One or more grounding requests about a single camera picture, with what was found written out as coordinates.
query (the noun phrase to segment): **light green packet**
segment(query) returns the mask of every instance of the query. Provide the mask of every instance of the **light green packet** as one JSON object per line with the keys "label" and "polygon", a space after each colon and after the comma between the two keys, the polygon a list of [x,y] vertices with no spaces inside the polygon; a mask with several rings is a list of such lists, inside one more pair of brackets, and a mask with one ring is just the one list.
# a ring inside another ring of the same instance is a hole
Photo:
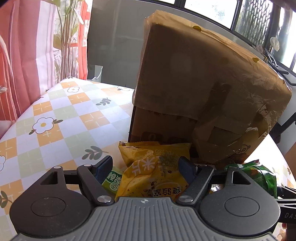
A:
{"label": "light green packet", "polygon": [[277,198],[276,176],[265,166],[260,165],[259,160],[250,161],[244,164],[229,164],[226,165],[224,169],[227,170],[228,167],[240,168],[271,196]]}
{"label": "light green packet", "polygon": [[104,187],[108,192],[116,195],[123,172],[117,167],[113,167],[112,171],[107,176],[106,180],[103,182],[102,187]]}

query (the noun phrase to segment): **window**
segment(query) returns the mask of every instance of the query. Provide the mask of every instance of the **window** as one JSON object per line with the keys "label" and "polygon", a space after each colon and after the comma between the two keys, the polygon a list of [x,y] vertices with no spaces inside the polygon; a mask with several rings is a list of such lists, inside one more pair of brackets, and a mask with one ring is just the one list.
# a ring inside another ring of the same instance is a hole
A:
{"label": "window", "polygon": [[251,46],[270,48],[270,38],[280,43],[273,51],[278,64],[296,76],[296,13],[273,2],[282,0],[143,0],[175,7],[204,18]]}

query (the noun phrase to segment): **checkered tablecloth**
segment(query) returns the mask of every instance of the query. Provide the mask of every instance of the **checkered tablecloth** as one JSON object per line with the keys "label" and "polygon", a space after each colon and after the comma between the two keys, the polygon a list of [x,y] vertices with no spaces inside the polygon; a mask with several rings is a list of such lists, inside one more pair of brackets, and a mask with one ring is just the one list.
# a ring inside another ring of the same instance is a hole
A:
{"label": "checkered tablecloth", "polygon": [[[34,102],[11,126],[0,140],[0,241],[16,235],[9,218],[12,202],[51,167],[71,170],[111,155],[114,166],[125,169],[118,142],[128,139],[132,94],[129,88],[69,77]],[[256,159],[276,174],[278,185],[296,187],[269,135],[247,161]],[[78,190],[77,185],[68,188]],[[278,224],[274,235],[279,239],[280,232]]]}

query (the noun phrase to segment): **brown package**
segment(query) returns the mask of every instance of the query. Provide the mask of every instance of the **brown package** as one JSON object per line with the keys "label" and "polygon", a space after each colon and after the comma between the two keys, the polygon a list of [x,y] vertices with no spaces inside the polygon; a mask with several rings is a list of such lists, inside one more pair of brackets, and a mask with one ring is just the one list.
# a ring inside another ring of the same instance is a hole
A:
{"label": "brown package", "polygon": [[215,163],[245,160],[291,98],[285,81],[254,54],[179,16],[145,20],[129,141],[193,142]]}

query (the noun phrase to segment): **gray panel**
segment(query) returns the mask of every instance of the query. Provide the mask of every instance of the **gray panel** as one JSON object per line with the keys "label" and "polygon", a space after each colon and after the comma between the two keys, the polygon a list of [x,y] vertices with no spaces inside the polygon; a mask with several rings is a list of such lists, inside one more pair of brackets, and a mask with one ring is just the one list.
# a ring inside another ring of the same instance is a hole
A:
{"label": "gray panel", "polygon": [[[12,241],[43,239],[17,235]],[[121,197],[109,207],[97,207],[90,219],[70,234],[47,241],[276,241],[271,234],[253,239],[225,237],[209,229],[191,207],[174,204],[170,198]]]}

